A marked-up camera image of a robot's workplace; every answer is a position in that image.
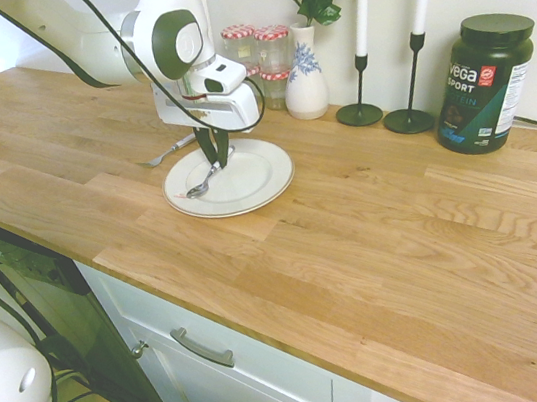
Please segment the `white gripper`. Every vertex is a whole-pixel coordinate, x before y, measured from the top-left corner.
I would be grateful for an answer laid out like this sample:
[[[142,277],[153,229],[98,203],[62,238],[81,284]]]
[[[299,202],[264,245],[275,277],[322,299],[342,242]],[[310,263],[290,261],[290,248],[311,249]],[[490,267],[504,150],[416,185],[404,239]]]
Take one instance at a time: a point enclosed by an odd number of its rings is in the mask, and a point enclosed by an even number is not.
[[[157,115],[160,119],[170,125],[195,126],[193,128],[195,139],[209,164],[213,165],[218,160],[221,168],[226,167],[230,145],[227,130],[233,132],[249,129],[257,123],[260,115],[250,84],[243,82],[230,94],[203,95],[197,99],[181,97],[176,84],[168,83],[163,87],[190,113],[187,115],[156,84],[152,84]],[[213,131],[216,148],[210,138],[209,129],[202,128],[200,122],[224,129]]]

